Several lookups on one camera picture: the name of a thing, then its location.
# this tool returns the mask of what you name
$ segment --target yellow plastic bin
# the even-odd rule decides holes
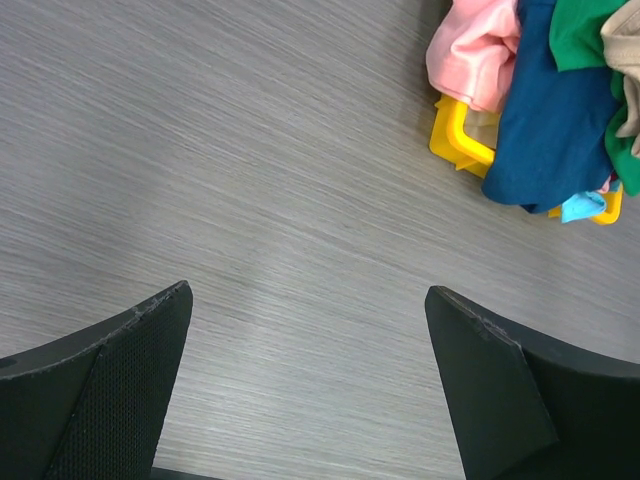
[[[456,170],[468,170],[484,178],[493,163],[495,151],[465,133],[464,126],[469,107],[443,95],[436,103],[436,109],[436,121],[429,142],[431,151],[453,163]],[[617,192],[605,194],[607,210],[591,217],[591,220],[599,225],[615,223],[620,216],[622,196],[622,188]],[[560,213],[560,207],[556,207],[549,212],[549,217],[559,217]]]

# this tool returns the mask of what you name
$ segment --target beige cloth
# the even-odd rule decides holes
[[[640,0],[629,0],[611,15],[600,34],[607,65],[625,75],[624,95],[629,116],[616,136],[635,136],[631,153],[640,158]]]

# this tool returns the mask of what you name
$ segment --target yellow basket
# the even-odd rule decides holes
[[[484,178],[493,163],[495,151],[465,133],[464,122],[469,107],[443,95],[436,108],[436,121],[429,142],[431,151],[453,163],[456,170],[468,170]],[[622,195],[622,187],[617,192],[605,194],[607,210],[591,217],[591,220],[599,225],[615,223],[620,216]],[[561,207],[556,207],[549,212],[549,217],[559,217],[560,214]]]

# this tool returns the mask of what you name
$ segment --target pink cloth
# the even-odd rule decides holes
[[[429,82],[474,110],[500,112],[520,41],[517,0],[453,0],[427,49]]]

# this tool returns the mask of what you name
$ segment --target black object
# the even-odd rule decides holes
[[[426,312],[468,480],[640,479],[640,365],[444,287]]]
[[[0,359],[0,478],[148,479],[192,304],[180,282],[113,318]]]

